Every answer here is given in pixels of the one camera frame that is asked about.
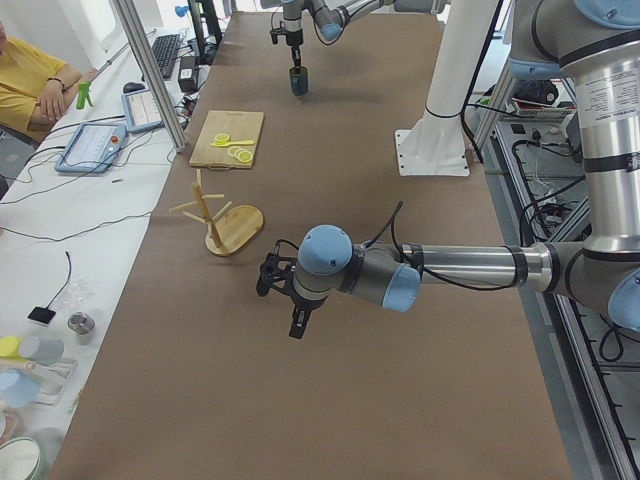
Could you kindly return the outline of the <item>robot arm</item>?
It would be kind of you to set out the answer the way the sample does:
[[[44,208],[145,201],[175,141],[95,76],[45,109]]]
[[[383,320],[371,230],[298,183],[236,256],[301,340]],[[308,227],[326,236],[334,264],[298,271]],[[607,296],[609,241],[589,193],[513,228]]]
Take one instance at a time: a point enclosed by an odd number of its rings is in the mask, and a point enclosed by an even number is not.
[[[282,19],[278,26],[270,29],[271,41],[277,45],[280,37],[285,39],[286,45],[291,49],[294,71],[298,73],[302,69],[300,47],[304,43],[304,11],[310,14],[312,25],[322,42],[331,45],[352,21],[391,4],[392,1],[378,0],[339,1],[336,7],[329,7],[325,1],[281,1]]]
[[[521,1],[511,57],[556,66],[574,82],[592,231],[582,242],[528,247],[355,244],[320,225],[286,283],[301,338],[331,290],[399,312],[423,283],[472,290],[525,286],[573,299],[615,325],[639,327],[639,5]]]

